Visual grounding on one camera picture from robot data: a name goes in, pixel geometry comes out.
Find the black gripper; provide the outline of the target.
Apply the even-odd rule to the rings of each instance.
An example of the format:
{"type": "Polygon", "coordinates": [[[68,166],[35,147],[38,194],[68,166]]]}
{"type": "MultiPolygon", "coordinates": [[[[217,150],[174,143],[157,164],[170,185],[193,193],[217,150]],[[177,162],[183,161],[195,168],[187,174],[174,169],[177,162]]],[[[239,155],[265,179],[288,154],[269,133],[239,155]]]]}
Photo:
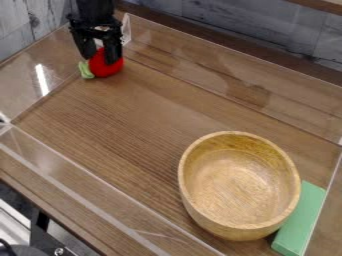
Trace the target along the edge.
{"type": "Polygon", "coordinates": [[[67,19],[82,57],[90,59],[95,55],[95,39],[103,39],[106,64],[113,65],[122,58],[122,22],[115,17],[84,19],[75,13],[70,13],[67,19]]]}

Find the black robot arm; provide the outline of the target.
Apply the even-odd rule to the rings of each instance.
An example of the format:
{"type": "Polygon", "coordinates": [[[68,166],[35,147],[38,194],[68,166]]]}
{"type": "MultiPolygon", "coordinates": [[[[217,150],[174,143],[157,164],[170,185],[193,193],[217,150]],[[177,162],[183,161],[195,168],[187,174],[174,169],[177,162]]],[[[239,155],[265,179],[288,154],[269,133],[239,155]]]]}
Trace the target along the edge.
{"type": "Polygon", "coordinates": [[[114,0],[76,0],[78,12],[70,13],[70,32],[80,55],[90,60],[97,54],[95,40],[105,47],[105,63],[114,64],[123,55],[122,22],[115,18],[114,0]]]}

